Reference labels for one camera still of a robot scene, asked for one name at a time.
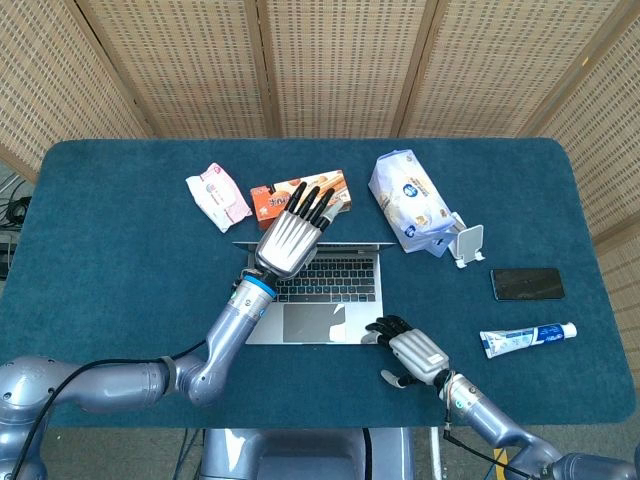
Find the smartphone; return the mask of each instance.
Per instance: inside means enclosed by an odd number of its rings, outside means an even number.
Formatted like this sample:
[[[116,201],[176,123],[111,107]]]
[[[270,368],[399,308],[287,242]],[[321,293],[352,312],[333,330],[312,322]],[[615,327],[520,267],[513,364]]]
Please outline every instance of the smartphone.
[[[564,298],[557,268],[496,268],[491,270],[496,300],[546,300]]]

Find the teal tablecloth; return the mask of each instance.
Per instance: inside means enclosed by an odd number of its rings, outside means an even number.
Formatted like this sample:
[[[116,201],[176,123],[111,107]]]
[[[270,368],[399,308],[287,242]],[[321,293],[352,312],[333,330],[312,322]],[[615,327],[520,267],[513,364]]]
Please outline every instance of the teal tablecloth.
[[[0,305],[0,360],[38,353],[84,363],[183,350],[204,337],[245,265],[184,182],[220,163],[251,187],[342,168],[353,209],[330,241],[393,241],[367,189],[376,158],[412,148],[449,206],[485,226],[487,260],[458,270],[449,254],[382,254],[384,309],[427,332],[453,368],[526,424],[619,421],[635,393],[569,161],[547,139],[86,140],[47,154]],[[493,299],[495,267],[557,267],[566,298]],[[480,330],[572,321],[578,336],[487,360]],[[433,389],[396,390],[402,368],[376,346],[248,346],[212,408],[179,395],[139,412],[59,408],[55,425],[348,427],[436,425]]]

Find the orange box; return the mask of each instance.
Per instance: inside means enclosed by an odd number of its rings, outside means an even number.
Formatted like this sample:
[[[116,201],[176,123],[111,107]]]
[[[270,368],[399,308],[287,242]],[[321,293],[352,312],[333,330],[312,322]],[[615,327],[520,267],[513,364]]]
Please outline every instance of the orange box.
[[[336,193],[331,197],[329,205],[333,205],[338,199],[341,199],[344,205],[340,211],[348,212],[351,210],[351,195],[349,194],[347,181],[342,170],[333,170],[308,177],[294,178],[292,180],[274,183],[270,186],[264,185],[251,189],[253,208],[256,212],[258,227],[260,227],[261,230],[269,228],[273,220],[284,210],[291,194],[298,188],[301,182],[307,182],[307,188],[305,189],[305,194],[300,198],[298,205],[305,199],[306,194],[317,185],[320,187],[320,191],[318,192],[316,201],[319,200],[329,188],[333,188]]]

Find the laptop keyboard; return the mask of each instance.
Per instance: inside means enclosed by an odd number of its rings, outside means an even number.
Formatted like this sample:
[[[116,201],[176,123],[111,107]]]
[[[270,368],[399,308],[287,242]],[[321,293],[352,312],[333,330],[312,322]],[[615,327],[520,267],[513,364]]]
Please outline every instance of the laptop keyboard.
[[[373,260],[370,258],[315,258],[290,280],[276,283],[276,301],[375,302]]]

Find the woven panel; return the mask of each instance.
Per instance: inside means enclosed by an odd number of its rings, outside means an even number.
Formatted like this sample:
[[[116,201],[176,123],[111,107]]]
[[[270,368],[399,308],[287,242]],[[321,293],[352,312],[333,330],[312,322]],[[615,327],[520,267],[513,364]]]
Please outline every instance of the woven panel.
[[[640,17],[542,134],[567,150],[593,235],[640,210]]]
[[[267,3],[284,135],[389,136],[425,0]]]
[[[158,133],[266,135],[243,2],[79,3]]]
[[[598,260],[629,366],[640,389],[640,236]]]
[[[615,7],[451,0],[406,136],[515,136]]]
[[[0,72],[0,144],[25,172],[60,140],[146,136],[62,1],[0,2]]]

